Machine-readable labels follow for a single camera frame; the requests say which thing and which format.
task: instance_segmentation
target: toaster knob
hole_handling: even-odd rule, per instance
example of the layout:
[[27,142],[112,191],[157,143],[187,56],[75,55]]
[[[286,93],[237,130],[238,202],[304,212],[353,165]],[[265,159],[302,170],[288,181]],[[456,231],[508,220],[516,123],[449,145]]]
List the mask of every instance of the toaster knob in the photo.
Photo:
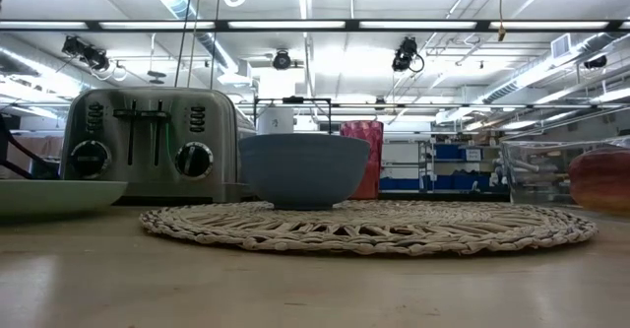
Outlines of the toaster knob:
[[180,148],[175,156],[177,171],[191,179],[202,179],[213,169],[213,153],[208,146],[190,142]]
[[98,141],[84,141],[70,154],[69,163],[83,179],[99,177],[111,162],[109,150]]

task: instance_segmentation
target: wooden table surface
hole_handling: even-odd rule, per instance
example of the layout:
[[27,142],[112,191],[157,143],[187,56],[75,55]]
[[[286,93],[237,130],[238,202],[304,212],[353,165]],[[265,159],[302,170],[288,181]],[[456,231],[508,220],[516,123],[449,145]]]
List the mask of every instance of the wooden table surface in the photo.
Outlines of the wooden table surface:
[[0,227],[0,327],[630,327],[630,223],[526,255],[279,255],[145,234],[139,209]]

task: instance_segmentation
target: white plate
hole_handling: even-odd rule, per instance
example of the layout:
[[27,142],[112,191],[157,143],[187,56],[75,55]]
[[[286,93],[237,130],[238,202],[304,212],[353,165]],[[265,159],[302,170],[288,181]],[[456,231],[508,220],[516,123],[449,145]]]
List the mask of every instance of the white plate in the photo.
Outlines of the white plate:
[[60,214],[103,208],[118,200],[126,182],[0,180],[0,215]]

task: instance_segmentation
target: stainless steel toaster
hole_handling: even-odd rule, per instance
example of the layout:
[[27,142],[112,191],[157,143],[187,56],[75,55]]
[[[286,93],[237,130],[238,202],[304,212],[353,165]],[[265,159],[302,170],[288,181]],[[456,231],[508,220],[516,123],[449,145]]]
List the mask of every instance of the stainless steel toaster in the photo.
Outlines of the stainless steel toaster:
[[248,191],[237,143],[255,134],[220,92],[92,90],[70,106],[61,176],[127,181],[127,197],[239,201]]

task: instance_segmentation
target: woven placemat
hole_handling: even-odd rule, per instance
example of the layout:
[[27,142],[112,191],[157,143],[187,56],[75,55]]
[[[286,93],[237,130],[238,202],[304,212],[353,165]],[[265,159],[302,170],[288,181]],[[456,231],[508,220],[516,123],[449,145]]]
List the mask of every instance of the woven placemat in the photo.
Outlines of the woven placemat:
[[552,247],[591,238],[593,222],[531,205],[472,202],[346,201],[329,211],[281,211],[268,203],[150,211],[151,233],[247,250],[359,254],[473,254]]

